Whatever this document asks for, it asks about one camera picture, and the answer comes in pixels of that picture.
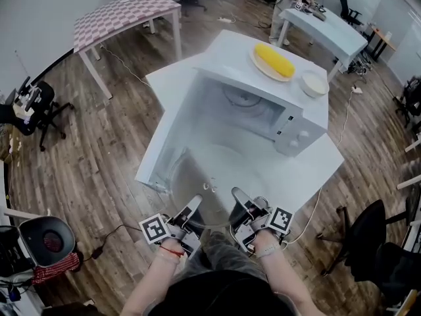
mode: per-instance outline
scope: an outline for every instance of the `wooden floor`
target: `wooden floor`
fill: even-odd
[[[201,0],[207,12],[190,8],[182,18],[184,57],[202,52],[221,29],[264,41],[269,29],[257,28],[258,20],[270,23],[272,7],[260,0]],[[233,24],[217,22],[219,16],[236,18]],[[155,22],[157,34],[141,26],[105,42],[138,75],[145,76],[174,62],[171,25]],[[326,70],[332,55],[297,29],[288,35],[288,50],[314,61]],[[22,150],[13,161],[12,205],[31,213],[52,214],[66,220],[86,257],[101,245],[104,236],[121,223],[137,222],[156,212],[174,214],[168,200],[134,180],[143,154],[162,115],[148,87],[136,80],[113,56],[100,50],[94,65],[114,95],[106,100],[78,55],[65,59],[45,77],[57,101],[71,101],[76,110],[65,111],[59,122],[67,133],[61,140],[50,132],[46,151],[40,152],[40,133],[22,138]],[[409,178],[409,161],[416,152],[403,153],[412,139],[395,115],[392,93],[401,88],[382,65],[366,75],[367,84],[356,82],[364,93],[353,95],[347,129],[339,147],[345,162],[323,187],[320,204],[304,236],[285,253],[308,286],[316,305],[327,315],[377,314],[380,293],[370,282],[355,283],[343,265],[322,278],[321,270],[338,251],[338,245],[315,240],[320,232],[341,231],[336,207],[346,205],[353,221],[370,203],[382,199],[387,216],[403,210],[405,191],[396,184]],[[337,143],[355,74],[334,78],[329,95],[329,135]],[[295,216],[292,236],[302,231],[315,197]],[[400,243],[403,224],[387,228],[388,240]],[[38,288],[46,304],[59,305],[93,299],[107,315],[117,315],[124,301],[147,270],[153,253],[135,230],[121,228],[96,261],[86,262],[79,273],[67,273]]]

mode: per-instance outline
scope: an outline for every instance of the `checkered table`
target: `checkered table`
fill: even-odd
[[[151,33],[154,34],[153,19],[171,14],[176,58],[180,60],[182,58],[180,24],[178,22],[180,7],[173,0],[116,0],[76,20],[74,52],[79,53],[87,69],[108,99],[112,97],[111,92],[93,67],[86,52],[92,50],[94,57],[99,60],[100,56],[95,49],[98,43],[147,21],[149,21]]]

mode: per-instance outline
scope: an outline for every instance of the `yellow corn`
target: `yellow corn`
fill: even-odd
[[[284,77],[292,77],[295,72],[295,67],[286,57],[280,55],[268,45],[258,43],[255,46],[256,54],[272,67],[276,72],[279,72]]]

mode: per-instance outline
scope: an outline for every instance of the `white bowl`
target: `white bowl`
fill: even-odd
[[[322,97],[329,92],[329,83],[317,73],[306,70],[299,79],[300,88],[310,97]]]

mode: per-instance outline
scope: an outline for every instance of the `wooden table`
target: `wooden table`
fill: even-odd
[[[172,15],[176,58],[180,60],[182,58],[178,20],[180,8],[181,6],[173,0],[116,0],[76,20],[74,52],[79,53],[87,69],[108,99],[112,97],[112,94],[87,57],[86,52],[92,50],[93,56],[99,60],[100,56],[95,49],[97,44],[147,21],[149,21],[151,33],[154,34],[153,19],[170,14]]]
[[[380,38],[380,41],[379,41],[379,43],[377,43],[376,48],[374,48],[374,50],[371,52],[371,56],[375,61],[378,60],[379,56],[383,53],[383,50],[387,46],[389,46],[393,51],[396,51],[395,46],[390,43],[390,40],[386,39],[386,37],[380,32],[380,30],[378,28],[371,26],[371,29],[373,30],[373,32],[371,33],[370,37],[368,38],[367,46],[370,44],[371,40],[374,38],[374,36],[376,34]]]

